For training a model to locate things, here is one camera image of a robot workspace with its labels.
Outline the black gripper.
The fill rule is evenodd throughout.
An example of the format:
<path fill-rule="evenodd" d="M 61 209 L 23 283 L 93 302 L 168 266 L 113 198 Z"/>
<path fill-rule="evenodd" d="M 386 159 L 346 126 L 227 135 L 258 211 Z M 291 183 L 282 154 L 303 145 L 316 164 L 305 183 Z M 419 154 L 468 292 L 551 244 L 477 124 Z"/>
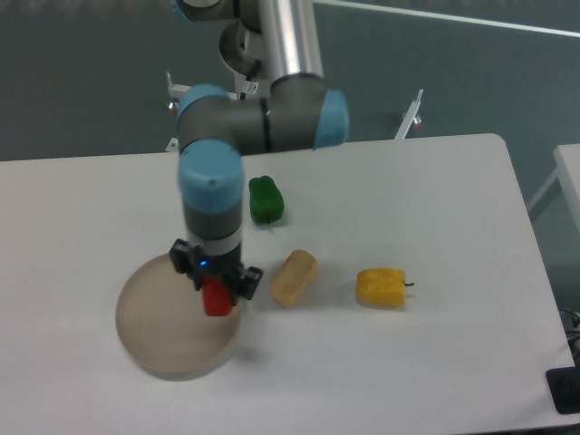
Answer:
<path fill-rule="evenodd" d="M 205 276 L 220 280 L 232 294 L 232 304 L 240 301 L 251 301 L 263 277 L 259 267 L 241 265 L 241 248 L 219 256 L 211 256 L 200 247 L 193 247 L 189 253 L 189 243 L 176 239 L 169 250 L 169 259 L 180 275 L 191 277 L 194 286 L 200 290 Z"/>

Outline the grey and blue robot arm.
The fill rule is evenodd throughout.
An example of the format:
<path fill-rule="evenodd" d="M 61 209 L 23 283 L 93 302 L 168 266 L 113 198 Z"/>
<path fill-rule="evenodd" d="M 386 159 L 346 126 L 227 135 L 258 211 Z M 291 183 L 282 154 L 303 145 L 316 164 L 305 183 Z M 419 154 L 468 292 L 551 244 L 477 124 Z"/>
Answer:
<path fill-rule="evenodd" d="M 232 99 L 212 84 L 179 98 L 178 184 L 188 237 L 170 259 L 202 294 L 208 314 L 227 315 L 251 299 L 262 271 L 241 260 L 245 155 L 319 149 L 349 134 L 345 95 L 329 89 L 308 1 L 176 1 L 190 22 L 229 20 L 263 42 L 246 77 L 264 76 L 268 90 Z"/>

